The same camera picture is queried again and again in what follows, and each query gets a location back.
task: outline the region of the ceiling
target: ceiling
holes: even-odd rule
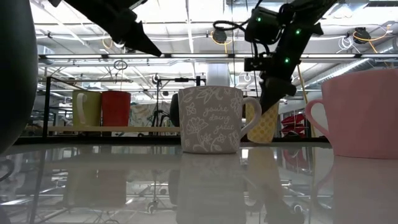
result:
[[[37,43],[53,50],[55,54],[120,54],[123,52],[121,48],[112,43],[102,28],[67,3],[61,2],[58,7],[53,7],[48,1],[41,1],[39,4],[44,7],[44,11],[38,7],[37,0],[36,2],[34,2],[35,0],[30,1]],[[277,11],[282,4],[280,2],[264,1],[261,6]],[[312,37],[305,49],[305,54],[335,54],[337,52],[343,54],[369,51],[371,49],[369,44],[351,45],[348,41],[342,43],[342,37],[347,32],[352,33],[355,27],[366,27],[372,38],[384,36],[384,38],[373,42],[375,46],[395,36],[398,31],[395,22],[398,19],[398,7],[366,7],[368,1],[365,0],[346,2],[349,4],[337,4],[325,14],[320,21],[325,35]],[[248,7],[246,7],[242,0],[234,1],[232,4],[225,3],[224,0],[173,0],[172,3],[168,0],[148,0],[133,11],[144,23],[145,33],[163,53],[251,54],[251,45],[243,41],[244,34],[239,30],[234,32],[234,41],[228,45],[215,44],[212,38],[206,37],[206,35],[212,32],[212,22],[216,20],[245,21],[250,16],[250,10],[254,4],[255,1],[248,1]],[[192,35],[192,44],[189,41],[190,35]],[[232,33],[229,33],[228,36],[232,40]],[[344,48],[342,44],[349,45],[349,47]],[[171,66],[161,66],[158,63],[160,61],[157,62],[154,59],[146,64],[146,59],[135,61],[138,63],[139,60],[143,63],[135,67],[129,66],[123,73],[123,78],[128,78],[133,83],[123,83],[123,85],[134,86],[134,88],[153,88],[151,79],[154,74],[166,78],[191,78],[194,74],[205,75],[206,65],[209,63],[185,61],[176,62]],[[228,63],[230,74],[240,76],[239,81],[236,82],[237,87],[242,89],[255,87],[253,73],[250,74],[250,80],[247,77],[246,80],[244,79],[246,73],[243,72],[242,62]],[[300,70],[306,80],[335,65],[335,63],[302,63]],[[56,69],[58,67],[51,68],[49,72],[53,73]],[[39,69],[39,75],[44,76],[44,68]],[[62,68],[62,71],[55,72],[54,76],[80,79],[110,77],[109,70],[101,64],[95,67]],[[294,73],[294,78],[296,81],[298,80],[297,70]],[[120,87],[120,84],[101,83],[100,85],[104,89],[116,88],[116,86]],[[166,87],[175,88],[176,86],[181,86],[181,84],[170,82]]]

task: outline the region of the mug handle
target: mug handle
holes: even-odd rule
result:
[[[257,125],[257,123],[260,121],[261,115],[262,115],[262,110],[261,110],[261,105],[260,103],[251,97],[246,97],[243,98],[243,104],[246,103],[251,103],[254,107],[254,117],[253,119],[250,121],[249,124],[245,125],[245,127],[242,128],[241,130],[241,138],[247,134],[252,128],[255,127],[255,125]]]
[[[312,100],[305,106],[305,117],[311,122],[311,124],[314,125],[314,127],[316,127],[322,134],[329,138],[329,131],[322,127],[318,122],[316,122],[311,115],[311,109],[317,103],[323,105],[322,99]]]
[[[77,94],[77,114],[81,124],[86,124],[85,111],[83,109],[83,103],[87,100],[87,96],[84,93]]]

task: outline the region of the glass table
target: glass table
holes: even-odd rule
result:
[[[335,157],[326,143],[209,156],[88,144],[9,152],[1,224],[396,223],[398,161]]]

